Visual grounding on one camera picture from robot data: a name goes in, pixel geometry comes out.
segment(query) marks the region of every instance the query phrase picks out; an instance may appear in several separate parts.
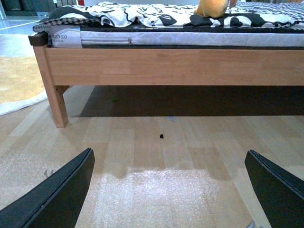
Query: blanket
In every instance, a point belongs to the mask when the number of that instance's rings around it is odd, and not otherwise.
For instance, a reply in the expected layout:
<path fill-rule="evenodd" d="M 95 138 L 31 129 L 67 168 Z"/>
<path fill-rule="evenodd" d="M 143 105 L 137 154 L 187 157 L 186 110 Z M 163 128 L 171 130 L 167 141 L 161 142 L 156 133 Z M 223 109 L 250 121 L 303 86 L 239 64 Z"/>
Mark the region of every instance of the blanket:
<path fill-rule="evenodd" d="M 194 15 L 195 5 L 119 4 L 100 2 L 93 6 L 63 6 L 55 9 L 49 18 L 34 26 L 35 32 L 52 25 L 94 24 L 127 27 L 134 22 L 155 28 L 184 27 L 252 27 L 252 28 L 304 28 L 304 4 L 269 4 L 238 2 L 218 18 Z"/>

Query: rug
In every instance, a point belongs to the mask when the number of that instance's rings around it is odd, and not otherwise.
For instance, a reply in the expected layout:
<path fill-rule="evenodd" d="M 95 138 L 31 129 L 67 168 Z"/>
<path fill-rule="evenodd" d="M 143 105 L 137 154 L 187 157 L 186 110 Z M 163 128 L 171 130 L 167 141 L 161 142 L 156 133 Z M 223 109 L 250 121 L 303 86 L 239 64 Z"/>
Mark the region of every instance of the rug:
<path fill-rule="evenodd" d="M 36 58 L 0 57 L 0 115 L 47 98 Z"/>

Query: stuffed toy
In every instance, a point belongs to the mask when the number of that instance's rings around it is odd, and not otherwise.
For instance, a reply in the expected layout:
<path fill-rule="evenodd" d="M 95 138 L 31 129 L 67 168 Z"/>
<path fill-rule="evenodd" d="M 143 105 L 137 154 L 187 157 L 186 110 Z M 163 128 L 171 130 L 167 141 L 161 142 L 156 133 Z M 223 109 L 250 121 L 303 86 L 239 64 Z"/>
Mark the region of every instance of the stuffed toy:
<path fill-rule="evenodd" d="M 231 0 L 230 8 L 236 6 L 237 0 Z M 194 14 L 204 17 L 219 18 L 223 16 L 228 7 L 228 0 L 199 0 L 198 7 Z"/>

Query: white wall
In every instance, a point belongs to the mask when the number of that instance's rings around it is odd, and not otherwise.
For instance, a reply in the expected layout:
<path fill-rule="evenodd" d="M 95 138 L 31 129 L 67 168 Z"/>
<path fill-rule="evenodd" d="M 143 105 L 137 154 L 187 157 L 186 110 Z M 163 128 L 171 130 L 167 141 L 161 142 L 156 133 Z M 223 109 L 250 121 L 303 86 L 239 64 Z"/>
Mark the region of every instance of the white wall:
<path fill-rule="evenodd" d="M 85 0 L 85 5 L 91 6 L 102 2 L 103 0 Z M 161 4 L 172 4 L 172 5 L 198 5 L 199 0 L 104 0 L 116 3 L 123 4 L 152 4 L 152 3 L 161 3 Z"/>

